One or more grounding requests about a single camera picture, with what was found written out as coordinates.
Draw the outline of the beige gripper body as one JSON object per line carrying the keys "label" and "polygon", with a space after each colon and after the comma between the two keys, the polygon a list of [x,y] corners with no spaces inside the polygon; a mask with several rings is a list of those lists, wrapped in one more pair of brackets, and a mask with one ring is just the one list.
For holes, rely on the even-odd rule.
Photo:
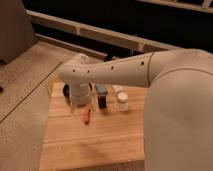
{"label": "beige gripper body", "polygon": [[88,84],[70,85],[70,100],[74,105],[84,106],[91,102],[91,89]]}

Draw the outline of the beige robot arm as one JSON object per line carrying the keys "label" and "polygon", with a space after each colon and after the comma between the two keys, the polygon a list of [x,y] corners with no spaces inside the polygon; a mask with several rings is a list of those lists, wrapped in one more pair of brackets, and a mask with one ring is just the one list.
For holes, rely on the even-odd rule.
{"label": "beige robot arm", "polygon": [[71,99],[88,100],[91,83],[146,87],[145,171],[213,171],[213,54],[178,49],[89,64],[62,64]]}

